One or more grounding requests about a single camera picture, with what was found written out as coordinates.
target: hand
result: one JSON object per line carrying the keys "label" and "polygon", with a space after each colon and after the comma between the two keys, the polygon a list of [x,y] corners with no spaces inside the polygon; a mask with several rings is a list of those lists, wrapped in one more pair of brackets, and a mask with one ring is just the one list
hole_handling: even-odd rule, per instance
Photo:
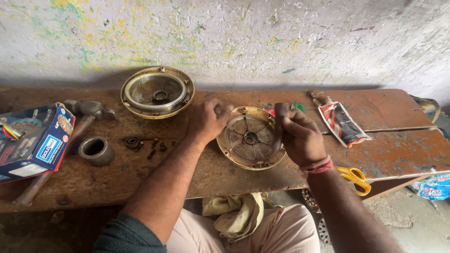
{"label": "hand", "polygon": [[282,120],[283,144],[289,158],[305,167],[327,157],[324,140],[317,125],[299,109],[291,109]]}
{"label": "hand", "polygon": [[194,138],[203,147],[215,139],[224,129],[230,118],[233,105],[224,105],[217,98],[212,98],[197,105],[189,117],[188,138]]}

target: wooden hammer handle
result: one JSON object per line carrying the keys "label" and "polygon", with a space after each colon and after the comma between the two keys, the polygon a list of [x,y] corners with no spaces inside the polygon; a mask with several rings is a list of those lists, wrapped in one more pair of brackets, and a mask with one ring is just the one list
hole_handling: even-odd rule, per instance
{"label": "wooden hammer handle", "polygon": [[[83,116],[83,118],[81,118],[80,123],[70,135],[70,139],[67,142],[64,153],[69,152],[72,149],[74,144],[82,137],[83,133],[92,124],[92,122],[94,122],[94,120],[94,116]],[[13,201],[13,203],[27,207],[31,206],[31,204],[33,204],[34,197],[52,174],[53,172],[48,172],[46,174],[35,177],[31,184],[22,192],[22,194],[20,194],[20,196],[17,197],[17,199]]]}

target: white wall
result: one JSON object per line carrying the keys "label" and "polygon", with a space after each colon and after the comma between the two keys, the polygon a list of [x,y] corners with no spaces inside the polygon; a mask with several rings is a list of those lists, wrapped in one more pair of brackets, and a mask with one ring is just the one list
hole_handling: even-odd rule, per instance
{"label": "white wall", "polygon": [[399,88],[450,104],[450,1],[0,0],[0,85]]}

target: workbench surface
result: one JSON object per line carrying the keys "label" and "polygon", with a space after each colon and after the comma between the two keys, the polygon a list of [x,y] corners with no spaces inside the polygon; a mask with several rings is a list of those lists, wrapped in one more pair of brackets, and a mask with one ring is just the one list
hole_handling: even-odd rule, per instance
{"label": "workbench surface", "polygon": [[[413,177],[450,172],[450,145],[437,130],[425,130],[432,123],[419,106],[402,90],[329,90],[333,101],[341,102],[356,123],[375,140],[346,149],[330,134],[317,107],[304,91],[196,92],[193,104],[210,97],[238,106],[273,108],[277,102],[303,104],[324,133],[328,154],[334,164],[361,168],[368,180]],[[185,135],[189,106],[171,118],[148,120],[134,116],[120,100],[119,90],[0,88],[0,114],[33,108],[66,99],[94,100],[116,111],[117,121],[94,122],[85,137],[103,136],[116,151],[114,161],[105,167],[92,167],[77,154],[65,155],[29,208],[11,201],[20,195],[32,179],[0,185],[0,212],[81,208],[125,203],[139,183],[178,144]],[[128,136],[158,138],[167,144],[151,160],[151,141],[140,152],[127,149]],[[275,167],[249,171],[235,166],[209,143],[198,162],[187,198],[244,194],[307,187],[296,165],[285,156]]]}

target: cardboard box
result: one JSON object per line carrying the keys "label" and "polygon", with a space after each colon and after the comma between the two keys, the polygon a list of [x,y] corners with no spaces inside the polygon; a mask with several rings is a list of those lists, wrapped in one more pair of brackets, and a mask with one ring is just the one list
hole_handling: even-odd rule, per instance
{"label": "cardboard box", "polygon": [[0,132],[0,183],[58,170],[75,123],[62,103],[5,113],[0,118],[25,132],[19,140]]}

